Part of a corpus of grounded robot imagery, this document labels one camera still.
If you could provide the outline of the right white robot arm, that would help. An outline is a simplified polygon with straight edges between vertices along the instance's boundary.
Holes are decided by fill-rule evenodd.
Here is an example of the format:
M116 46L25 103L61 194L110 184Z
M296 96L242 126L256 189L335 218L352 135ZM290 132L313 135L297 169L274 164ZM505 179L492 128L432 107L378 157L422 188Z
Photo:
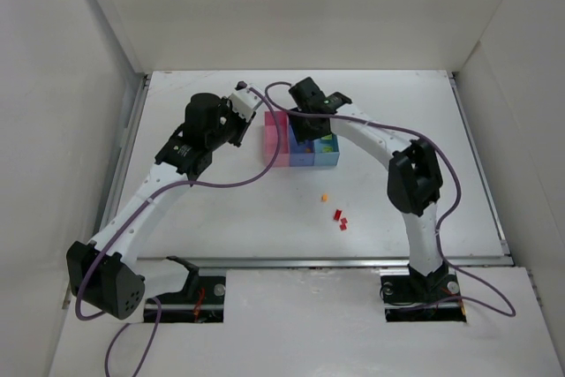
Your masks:
M289 89L297 107L290 124L297 141L341 136L383 165L388 172L387 196L402 216L409 241L409 274L399 289L392 288L396 304L432 303L448 275L435 236L437 202L443 180L436 153L421 138L406 139L393 130L370 125L371 118L344 94L324 95L311 78Z

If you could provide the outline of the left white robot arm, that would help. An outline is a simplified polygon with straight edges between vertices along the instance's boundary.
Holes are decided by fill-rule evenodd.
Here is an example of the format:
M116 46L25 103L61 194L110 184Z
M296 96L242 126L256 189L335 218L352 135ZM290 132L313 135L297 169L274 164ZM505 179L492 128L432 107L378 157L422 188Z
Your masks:
M75 313L87 316L87 302L119 320L130 317L146 298L185 289L198 269L168 257L145 270L137 267L143 246L168 209L211 164L213 152L226 143L240 146L262 100L250 88L228 97L193 95L185 120L154 158L147 176L127 204L88 242L76 241L66 254Z

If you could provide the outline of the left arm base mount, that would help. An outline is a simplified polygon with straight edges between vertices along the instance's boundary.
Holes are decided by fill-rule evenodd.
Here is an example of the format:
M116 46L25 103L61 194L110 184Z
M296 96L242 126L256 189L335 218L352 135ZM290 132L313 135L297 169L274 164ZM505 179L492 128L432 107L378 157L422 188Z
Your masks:
M143 321L205 324L223 322L226 276L201 274L188 260L169 256L145 274Z

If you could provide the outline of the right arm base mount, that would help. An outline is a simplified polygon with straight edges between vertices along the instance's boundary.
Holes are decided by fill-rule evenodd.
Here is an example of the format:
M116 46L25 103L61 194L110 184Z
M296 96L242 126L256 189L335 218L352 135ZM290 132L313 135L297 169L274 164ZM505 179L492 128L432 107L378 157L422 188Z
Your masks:
M431 288L412 275L383 275L380 283L387 322L467 321L454 274L443 276Z

